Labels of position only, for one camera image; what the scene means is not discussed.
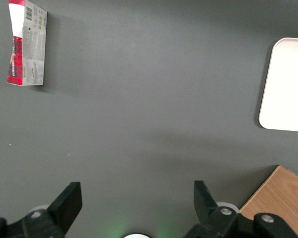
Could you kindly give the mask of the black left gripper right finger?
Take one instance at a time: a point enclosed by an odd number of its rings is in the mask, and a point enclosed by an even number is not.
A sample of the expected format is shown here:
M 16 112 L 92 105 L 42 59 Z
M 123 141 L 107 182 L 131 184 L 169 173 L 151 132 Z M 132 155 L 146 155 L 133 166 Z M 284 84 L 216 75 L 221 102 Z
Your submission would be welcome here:
M 194 208 L 199 223 L 186 238 L 231 238 L 237 229 L 237 213 L 230 207 L 219 206 L 202 180 L 194 181 Z

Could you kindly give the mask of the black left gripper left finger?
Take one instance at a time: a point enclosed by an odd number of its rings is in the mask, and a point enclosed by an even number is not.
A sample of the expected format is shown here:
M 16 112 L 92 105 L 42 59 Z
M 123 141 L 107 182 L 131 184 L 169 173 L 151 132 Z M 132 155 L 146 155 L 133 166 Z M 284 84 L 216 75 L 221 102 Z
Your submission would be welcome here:
M 26 238 L 64 238 L 82 208 L 80 182 L 71 182 L 46 208 L 22 219 Z

